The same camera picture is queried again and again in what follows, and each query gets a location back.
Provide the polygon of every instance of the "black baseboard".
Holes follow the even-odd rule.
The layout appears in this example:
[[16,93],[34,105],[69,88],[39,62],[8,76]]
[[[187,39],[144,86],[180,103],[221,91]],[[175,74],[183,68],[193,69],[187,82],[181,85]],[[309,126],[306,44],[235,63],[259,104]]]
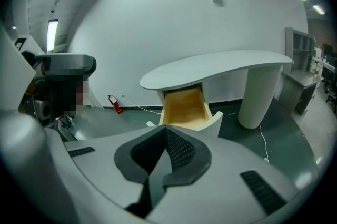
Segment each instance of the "black baseboard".
[[[216,108],[216,107],[221,107],[221,106],[229,106],[233,104],[239,104],[242,102],[242,99],[238,100],[229,100],[229,101],[220,101],[220,102],[213,102],[210,103],[210,108]],[[141,106],[144,109],[150,110],[150,111],[161,111],[163,109],[163,106]],[[105,109],[114,109],[112,106],[103,106]],[[129,110],[129,111],[141,111],[142,109],[137,106],[122,106],[121,107],[123,110]]]

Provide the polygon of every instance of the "red fire extinguisher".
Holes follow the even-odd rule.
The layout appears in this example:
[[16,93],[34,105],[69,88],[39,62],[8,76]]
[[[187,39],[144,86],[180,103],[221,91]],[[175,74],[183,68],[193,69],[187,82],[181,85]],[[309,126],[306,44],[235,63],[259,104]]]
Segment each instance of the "red fire extinguisher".
[[118,102],[117,102],[117,99],[113,96],[113,95],[108,95],[107,96],[112,107],[115,109],[115,111],[118,113],[118,114],[121,114],[123,112],[122,108],[119,106]]

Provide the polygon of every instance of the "curved tabletop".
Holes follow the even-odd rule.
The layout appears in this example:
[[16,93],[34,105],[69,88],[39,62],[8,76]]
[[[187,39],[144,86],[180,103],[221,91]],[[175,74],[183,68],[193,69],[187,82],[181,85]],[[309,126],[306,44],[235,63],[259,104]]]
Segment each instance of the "curved tabletop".
[[150,90],[170,90],[196,84],[202,80],[240,69],[291,63],[282,54],[258,50],[234,50],[207,53],[160,66],[140,80]]

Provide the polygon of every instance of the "green floor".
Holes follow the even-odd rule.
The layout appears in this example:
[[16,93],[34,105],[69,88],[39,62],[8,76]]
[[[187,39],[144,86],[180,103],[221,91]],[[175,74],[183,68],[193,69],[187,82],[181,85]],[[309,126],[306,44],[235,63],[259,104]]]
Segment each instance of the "green floor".
[[[221,111],[224,115],[238,112],[241,104],[211,108],[212,114]],[[84,108],[73,122],[78,139],[98,138],[121,134],[146,127],[147,121],[158,123],[159,114],[146,111],[124,110],[118,115],[114,110]],[[267,142],[271,165],[286,174],[299,189],[303,189],[319,176],[314,154],[298,125],[286,111],[273,100],[261,123]],[[235,141],[266,157],[265,144],[260,129],[247,130],[240,126],[237,114],[224,116],[219,137]]]

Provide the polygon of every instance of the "black chair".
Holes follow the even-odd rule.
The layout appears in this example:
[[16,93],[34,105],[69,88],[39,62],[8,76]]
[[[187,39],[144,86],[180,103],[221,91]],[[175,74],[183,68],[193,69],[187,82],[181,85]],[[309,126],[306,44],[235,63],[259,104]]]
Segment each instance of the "black chair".
[[[337,69],[337,60],[335,60],[335,68]],[[336,97],[336,94],[337,94],[337,84],[336,83],[337,83],[337,71],[335,70],[334,79],[331,82],[331,90],[334,93],[334,95],[329,95],[328,99],[325,101],[325,102],[331,101],[332,103],[335,104],[335,109],[333,111],[334,113],[336,113],[336,110],[337,110],[337,97]]]

